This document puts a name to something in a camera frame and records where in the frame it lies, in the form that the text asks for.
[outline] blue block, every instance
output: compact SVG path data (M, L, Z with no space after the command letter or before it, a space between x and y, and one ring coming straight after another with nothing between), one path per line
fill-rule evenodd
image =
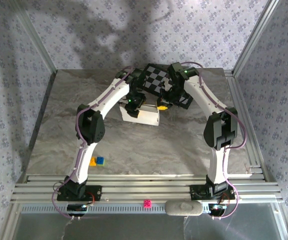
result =
M104 165L104 157L98 156L98 157L96 158L96 164L97 164L97 165Z

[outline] pink die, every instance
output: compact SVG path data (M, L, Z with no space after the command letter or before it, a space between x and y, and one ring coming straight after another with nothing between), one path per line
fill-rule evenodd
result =
M145 209L150 209L152 207L152 201L149 199L145 199L143 202L143 207Z

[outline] checkerboard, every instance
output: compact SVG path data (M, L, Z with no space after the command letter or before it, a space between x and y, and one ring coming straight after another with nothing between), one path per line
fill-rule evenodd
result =
M159 97L160 89L165 88L162 85L163 85L164 80L166 79L165 78L167 74L166 69L163 69L162 67L159 67L158 65L150 63L143 70L142 74L145 74L145 77L146 77L146 81L143 85L143 90ZM192 100L193 98L189 94L186 94L180 98L179 104L175 103L174 105L182 107L184 109L188 109L189 106L191 105Z

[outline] wallpaper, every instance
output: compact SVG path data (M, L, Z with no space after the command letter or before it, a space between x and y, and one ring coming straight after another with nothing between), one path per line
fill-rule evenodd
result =
M7 1L0 0L0 228L28 162L50 75Z
M267 0L26 0L58 69L196 61L232 69Z
M264 161L288 208L288 0L238 76Z

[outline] floral wallpaper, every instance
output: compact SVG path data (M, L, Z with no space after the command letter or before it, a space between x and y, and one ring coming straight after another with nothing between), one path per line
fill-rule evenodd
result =
M58 69L196 61L232 69L267 0L26 0Z
M288 208L288 0L281 0L238 76L264 161Z
M51 75L7 3L0 0L0 229Z

